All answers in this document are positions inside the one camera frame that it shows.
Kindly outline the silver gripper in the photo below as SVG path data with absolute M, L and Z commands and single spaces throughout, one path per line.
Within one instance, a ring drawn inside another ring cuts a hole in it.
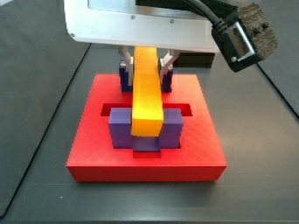
M 160 81 L 180 51 L 215 53 L 211 22 L 184 11 L 136 5 L 136 0 L 64 0 L 67 30 L 79 42 L 119 45 L 118 53 L 134 83 L 134 57 L 127 46 L 172 49 L 160 58 Z

